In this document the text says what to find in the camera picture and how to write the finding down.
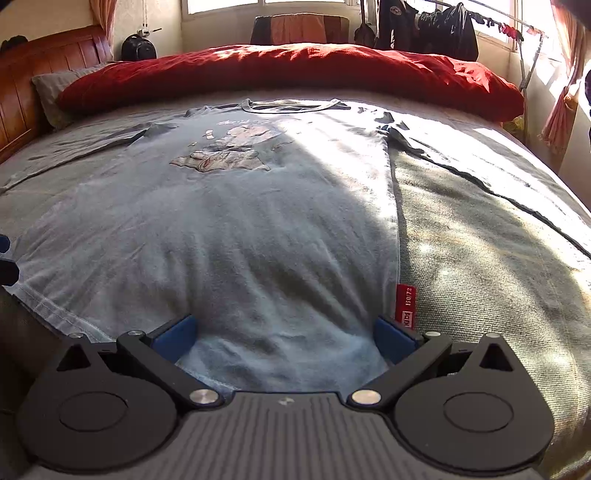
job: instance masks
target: hanging clothes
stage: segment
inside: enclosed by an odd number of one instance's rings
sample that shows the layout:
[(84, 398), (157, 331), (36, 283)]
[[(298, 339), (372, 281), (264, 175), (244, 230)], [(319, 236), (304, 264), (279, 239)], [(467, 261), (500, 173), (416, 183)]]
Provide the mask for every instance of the hanging clothes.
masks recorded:
[(459, 3), (443, 12), (423, 13), (418, 19), (421, 53), (437, 53), (458, 60), (476, 61), (478, 42), (470, 12)]
[(324, 15), (291, 14), (271, 17), (273, 45), (288, 43), (326, 43)]
[(486, 20), (492, 20), (490, 18), (485, 18), (483, 17), (480, 13), (478, 12), (469, 12), (470, 16), (472, 17), (472, 19), (480, 25), (484, 25), (486, 23)]
[(401, 50), (417, 52), (414, 37), (417, 35), (416, 8), (404, 0), (378, 0), (378, 36), (375, 48), (378, 50)]
[(419, 15), (404, 0), (379, 0), (375, 48), (437, 53), (464, 61), (478, 59), (472, 17), (461, 3), (443, 12)]
[(519, 30), (517, 30), (516, 28), (513, 28), (507, 24), (503, 23), (501, 25), (499, 31), (501, 33), (504, 33), (505, 35), (507, 35), (509, 38), (512, 38), (513, 40), (519, 40), (519, 41), (525, 40)]
[(530, 35), (543, 35), (541, 30), (538, 30), (537, 28), (534, 28), (534, 27), (528, 28), (527, 33), (529, 33)]

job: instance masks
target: orange cloth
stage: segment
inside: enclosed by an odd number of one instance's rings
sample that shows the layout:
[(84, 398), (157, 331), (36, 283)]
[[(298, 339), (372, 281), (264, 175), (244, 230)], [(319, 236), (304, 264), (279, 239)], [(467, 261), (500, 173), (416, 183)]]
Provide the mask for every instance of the orange cloth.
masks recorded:
[(271, 17), (271, 41), (273, 45), (326, 43), (324, 15), (275, 15)]

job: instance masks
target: red clothing tag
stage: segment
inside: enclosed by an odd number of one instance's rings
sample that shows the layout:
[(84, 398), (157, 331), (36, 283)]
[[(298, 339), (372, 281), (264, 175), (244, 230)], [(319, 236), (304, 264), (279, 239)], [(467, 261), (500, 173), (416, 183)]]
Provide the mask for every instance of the red clothing tag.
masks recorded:
[(417, 289), (410, 285), (396, 287), (396, 314), (394, 319), (405, 327), (414, 328), (417, 300)]

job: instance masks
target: clothes drying rack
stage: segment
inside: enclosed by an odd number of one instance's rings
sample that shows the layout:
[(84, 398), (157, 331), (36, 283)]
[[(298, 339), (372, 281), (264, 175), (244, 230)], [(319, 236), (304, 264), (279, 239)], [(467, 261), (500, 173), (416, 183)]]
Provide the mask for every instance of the clothes drying rack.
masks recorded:
[[(453, 8), (454, 5), (450, 5), (448, 3), (442, 2), (440, 0), (425, 0), (429, 3), (432, 4), (436, 4), (436, 5), (442, 5), (444, 7), (450, 7)], [(525, 114), (524, 114), (524, 137), (523, 137), (523, 143), (527, 146), (527, 136), (528, 136), (528, 118), (527, 118), (527, 87), (530, 84), (531, 81), (531, 77), (535, 71), (535, 66), (538, 63), (538, 59), (540, 58), (540, 53), (542, 51), (542, 46), (544, 44), (544, 40), (546, 38), (548, 38), (548, 35), (540, 30), (539, 28), (534, 27), (533, 25), (530, 25), (529, 23), (524, 22), (523, 20), (520, 20), (517, 17), (514, 17), (513, 15), (509, 15), (501, 10), (498, 10), (494, 7), (491, 7), (487, 4), (484, 4), (482, 2), (479, 2), (478, 0), (470, 0), (472, 3), (477, 4), (477, 5), (481, 5), (482, 7), (486, 7), (489, 10), (493, 10), (494, 12), (497, 12), (507, 18), (510, 18), (512, 20), (514, 20), (515, 22), (523, 25), (524, 27), (527, 28), (531, 28), (533, 29), (535, 32), (538, 32), (540, 35), (540, 43), (538, 45), (538, 48), (535, 52), (534, 58), (533, 58), (533, 63), (532, 66), (530, 68), (529, 73), (525, 73), (525, 60), (523, 57), (523, 47), (522, 47), (522, 42), (521, 40), (516, 40), (517, 42), (517, 46), (519, 47), (519, 60), (521, 62), (521, 83), (519, 84), (519, 91), (524, 95), (525, 98)]]
[[(425, 1), (426, 2), (429, 2), (429, 3), (432, 3), (432, 4), (436, 4), (436, 5), (443, 5), (444, 7), (452, 7), (452, 8), (455, 7), (455, 5), (450, 5), (450, 4), (447, 4), (445, 2), (440, 2), (439, 0), (425, 0)], [(533, 28), (534, 30), (540, 32), (540, 34), (541, 34), (541, 36), (543, 38), (548, 38), (548, 35), (546, 35), (546, 33), (544, 33), (543, 31), (541, 31), (539, 28), (535, 28), (533, 25), (530, 25), (529, 23), (526, 23), (523, 20), (520, 20), (519, 18), (514, 17), (513, 15), (507, 14), (507, 13), (503, 12), (503, 10), (498, 10), (498, 9), (496, 9), (494, 7), (491, 7), (490, 5), (483, 4), (482, 2), (479, 2), (478, 0), (470, 0), (470, 2), (472, 2), (473, 4), (476, 4), (476, 5), (480, 5), (482, 7), (486, 7), (489, 10), (493, 10), (493, 12), (497, 12), (497, 13), (499, 13), (501, 15), (504, 15), (505, 17), (510, 18), (510, 19), (516, 21), (517, 23), (523, 25), (524, 27)]]

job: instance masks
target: gray pillow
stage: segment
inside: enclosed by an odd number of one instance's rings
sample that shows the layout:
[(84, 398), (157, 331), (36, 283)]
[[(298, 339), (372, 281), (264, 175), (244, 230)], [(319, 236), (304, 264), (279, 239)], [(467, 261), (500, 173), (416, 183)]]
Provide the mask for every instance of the gray pillow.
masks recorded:
[(112, 62), (101, 63), (81, 70), (66, 70), (65, 72), (57, 73), (44, 73), (42, 75), (36, 75), (31, 78), (33, 85), (35, 86), (39, 98), (41, 99), (41, 106), (45, 112), (45, 116), (50, 125), (56, 130), (61, 130), (76, 120), (75, 117), (69, 113), (60, 110), (56, 104), (57, 98), (60, 93), (63, 92), (70, 84), (74, 83), (77, 79), (88, 75), (90, 73), (97, 72), (100, 69), (105, 68)]

